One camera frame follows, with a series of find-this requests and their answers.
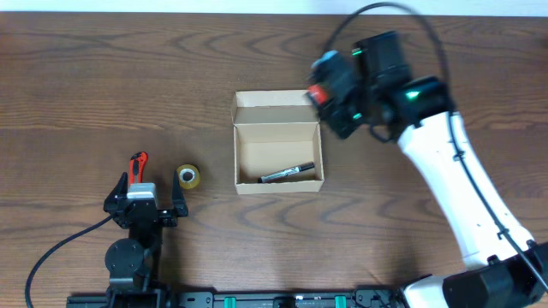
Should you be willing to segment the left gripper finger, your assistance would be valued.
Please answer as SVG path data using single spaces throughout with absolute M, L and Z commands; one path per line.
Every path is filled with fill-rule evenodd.
M 128 173 L 123 172 L 119 181 L 105 199 L 106 204 L 117 204 L 128 193 Z
M 182 187 L 180 186 L 179 174 L 176 170 L 173 173 L 171 202 L 176 209 L 185 208 L 185 198 L 183 196 Z

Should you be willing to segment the yellow clear tape roll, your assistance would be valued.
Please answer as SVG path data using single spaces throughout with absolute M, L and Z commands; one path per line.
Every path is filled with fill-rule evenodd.
M 191 190 L 196 188 L 200 183 L 200 172 L 198 168 L 192 164 L 183 164 L 176 170 L 181 188 Z

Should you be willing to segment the red black stapler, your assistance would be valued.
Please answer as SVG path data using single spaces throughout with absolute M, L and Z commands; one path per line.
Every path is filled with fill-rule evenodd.
M 328 92 L 319 84 L 307 88 L 307 97 L 316 108 L 321 108 L 328 100 Z

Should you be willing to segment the red utility knife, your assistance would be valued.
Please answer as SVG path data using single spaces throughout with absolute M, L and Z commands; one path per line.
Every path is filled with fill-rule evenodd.
M 147 161 L 148 154 L 145 151 L 139 151 L 131 156 L 129 166 L 129 185 L 141 183 L 143 181 L 143 174 Z

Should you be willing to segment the black capped white marker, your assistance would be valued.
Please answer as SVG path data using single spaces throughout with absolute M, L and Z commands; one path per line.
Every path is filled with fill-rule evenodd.
M 278 181 L 280 179 L 289 177 L 291 175 L 297 175 L 299 173 L 302 173 L 314 168 L 315 168 L 314 162 L 303 163 L 294 167 L 290 167 L 274 173 L 270 173 L 268 175 L 262 175 L 257 179 L 257 182 L 270 183 L 270 182 Z

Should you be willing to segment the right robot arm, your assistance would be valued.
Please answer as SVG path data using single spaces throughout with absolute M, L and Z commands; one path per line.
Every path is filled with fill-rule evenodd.
M 466 269 L 402 286 L 394 306 L 525 307 L 547 291 L 547 247 L 513 216 L 474 153 L 439 78 L 415 79 L 396 33 L 358 41 L 348 62 L 326 51 L 307 95 L 341 139 L 383 126 L 423 176 L 456 237 Z

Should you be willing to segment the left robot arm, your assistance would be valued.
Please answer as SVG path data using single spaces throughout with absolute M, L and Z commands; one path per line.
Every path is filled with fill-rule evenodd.
M 105 253 L 105 267 L 110 272 L 106 291 L 108 307 L 174 308 L 178 296 L 158 278 L 163 244 L 163 230 L 174 228 L 178 219 L 188 215 L 179 175 L 173 174 L 173 206 L 158 208 L 153 183 L 128 183 L 123 173 L 104 201 L 104 211 L 121 228 L 126 238 L 114 242 Z

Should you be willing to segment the open brown cardboard box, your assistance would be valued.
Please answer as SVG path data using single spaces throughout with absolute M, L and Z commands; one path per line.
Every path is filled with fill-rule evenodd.
M 319 119 L 305 90 L 236 92 L 231 108 L 235 189 L 240 195 L 315 193 L 325 181 Z M 268 175 L 303 163 L 315 168 L 270 183 Z

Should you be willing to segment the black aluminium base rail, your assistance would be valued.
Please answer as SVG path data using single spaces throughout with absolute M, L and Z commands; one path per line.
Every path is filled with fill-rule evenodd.
M 212 293 L 166 292 L 80 294 L 67 297 L 66 308 L 405 308 L 391 289 L 362 288 L 340 292 Z

